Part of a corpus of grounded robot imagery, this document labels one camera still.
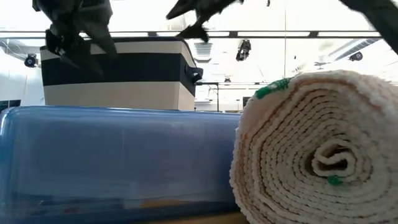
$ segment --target rolled towel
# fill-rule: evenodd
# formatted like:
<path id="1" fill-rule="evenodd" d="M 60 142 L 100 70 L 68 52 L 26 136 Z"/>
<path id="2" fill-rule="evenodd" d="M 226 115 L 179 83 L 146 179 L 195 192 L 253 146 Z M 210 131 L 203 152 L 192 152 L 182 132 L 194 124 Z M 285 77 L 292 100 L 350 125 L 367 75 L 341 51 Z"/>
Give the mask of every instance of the rolled towel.
<path id="1" fill-rule="evenodd" d="M 236 131 L 231 186 L 252 224 L 398 223 L 398 87 L 298 75 L 261 88 Z"/>

